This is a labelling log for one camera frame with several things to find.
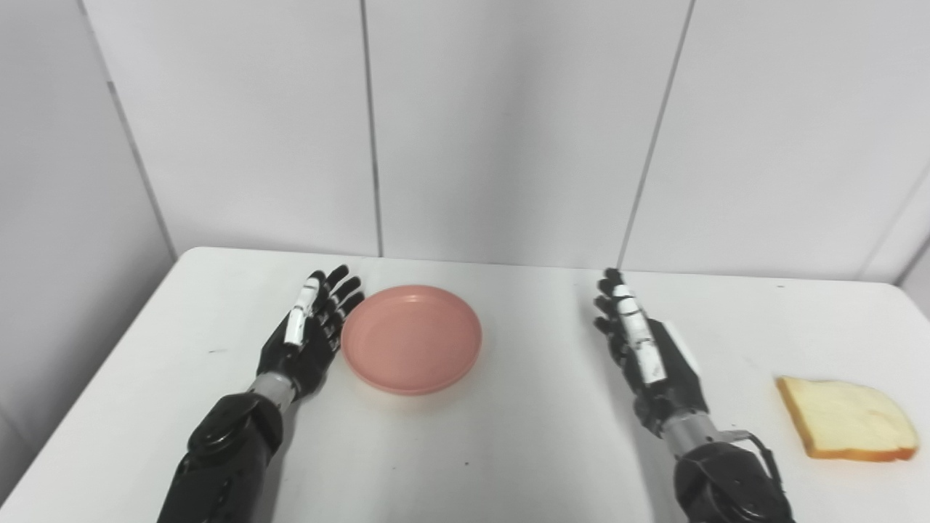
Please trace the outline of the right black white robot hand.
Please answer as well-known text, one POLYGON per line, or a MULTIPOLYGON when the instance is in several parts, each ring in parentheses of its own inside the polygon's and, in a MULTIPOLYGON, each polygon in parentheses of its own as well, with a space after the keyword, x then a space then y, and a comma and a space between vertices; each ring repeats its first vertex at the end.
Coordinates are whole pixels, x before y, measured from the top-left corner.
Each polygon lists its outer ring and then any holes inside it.
POLYGON ((647 314, 617 268, 597 284, 594 327, 607 338, 609 354, 634 395, 634 415, 661 436, 671 418, 710 413, 700 377, 665 323, 647 314))

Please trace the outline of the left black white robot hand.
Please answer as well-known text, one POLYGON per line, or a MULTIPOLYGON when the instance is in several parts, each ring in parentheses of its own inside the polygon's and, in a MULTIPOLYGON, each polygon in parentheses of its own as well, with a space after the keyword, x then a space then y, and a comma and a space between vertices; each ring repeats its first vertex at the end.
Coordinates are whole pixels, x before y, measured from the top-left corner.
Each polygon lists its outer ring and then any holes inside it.
POLYGON ((347 318, 363 300, 361 278, 348 265, 314 271, 262 347, 256 381, 286 385, 292 402, 316 393, 339 353, 347 318))

